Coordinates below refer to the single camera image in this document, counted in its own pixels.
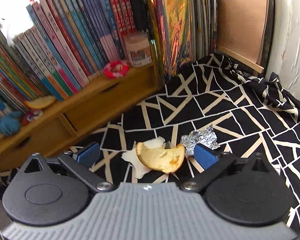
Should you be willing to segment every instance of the crumpled foil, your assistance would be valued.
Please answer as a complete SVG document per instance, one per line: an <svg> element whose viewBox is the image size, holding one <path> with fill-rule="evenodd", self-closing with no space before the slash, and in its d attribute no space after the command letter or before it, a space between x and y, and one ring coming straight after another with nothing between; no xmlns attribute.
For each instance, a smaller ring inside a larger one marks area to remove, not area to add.
<svg viewBox="0 0 300 240"><path fill-rule="evenodd" d="M194 155L194 147L197 143L202 143L211 150L217 149L220 145L217 143L217 136L210 125L204 131L194 130L189 135L181 136L180 144L186 148L188 156Z"/></svg>

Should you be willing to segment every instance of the wooden shelf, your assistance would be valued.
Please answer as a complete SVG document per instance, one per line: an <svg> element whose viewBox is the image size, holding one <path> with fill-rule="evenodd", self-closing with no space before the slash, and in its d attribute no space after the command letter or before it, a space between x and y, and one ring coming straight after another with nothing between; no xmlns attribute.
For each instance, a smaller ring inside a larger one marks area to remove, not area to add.
<svg viewBox="0 0 300 240"><path fill-rule="evenodd" d="M34 149L42 149L44 156L59 154L155 93L162 84L154 64L141 68L131 67L126 76L119 79L109 79L105 75L96 77L76 95L55 103L44 110L39 119L22 127L15 135L2 139L0 170L19 166ZM102 104L98 104L98 98L103 98Z"/></svg>

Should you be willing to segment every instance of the wooden drawer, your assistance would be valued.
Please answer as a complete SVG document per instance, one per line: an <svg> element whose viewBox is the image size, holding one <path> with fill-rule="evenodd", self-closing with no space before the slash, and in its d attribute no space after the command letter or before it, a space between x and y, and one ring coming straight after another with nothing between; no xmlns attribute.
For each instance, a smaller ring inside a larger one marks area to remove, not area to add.
<svg viewBox="0 0 300 240"><path fill-rule="evenodd" d="M122 113L143 98L156 91L154 68L144 67L133 75L118 79L116 83L76 105L65 115L78 131L88 132L105 124L118 113Z"/></svg>
<svg viewBox="0 0 300 240"><path fill-rule="evenodd" d="M72 135L56 117L33 130L18 144L11 145L0 154L0 170L5 171L15 167L20 167L28 156L39 152L43 156L51 154L52 148L63 144L71 139Z"/></svg>

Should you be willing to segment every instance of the black and white patterned cloth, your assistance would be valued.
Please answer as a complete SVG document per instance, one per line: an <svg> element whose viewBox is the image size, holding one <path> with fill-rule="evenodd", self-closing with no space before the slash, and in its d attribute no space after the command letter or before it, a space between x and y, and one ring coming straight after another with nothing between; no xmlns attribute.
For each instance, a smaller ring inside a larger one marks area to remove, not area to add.
<svg viewBox="0 0 300 240"><path fill-rule="evenodd" d="M136 179L134 167L121 155L139 141L161 136L176 145L182 135L213 125L220 144L217 151L240 157L266 154L293 191L295 204L287 225L300 233L300 102L281 87L278 76L270 80L244 73L226 57L209 55L185 66L157 94L71 150L91 141L100 143L101 157L91 170L114 184L185 181L203 172L193 157L173 174L151 171Z"/></svg>

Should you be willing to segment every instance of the red knitted ring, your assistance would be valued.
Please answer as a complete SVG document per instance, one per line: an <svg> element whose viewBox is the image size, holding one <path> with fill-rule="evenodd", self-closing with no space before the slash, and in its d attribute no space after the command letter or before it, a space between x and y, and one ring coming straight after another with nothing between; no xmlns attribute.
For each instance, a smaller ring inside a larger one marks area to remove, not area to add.
<svg viewBox="0 0 300 240"><path fill-rule="evenodd" d="M121 64L120 71L117 71L115 67ZM103 72L109 78L119 78L123 77L128 72L129 66L126 60L116 60L108 63L104 68Z"/></svg>

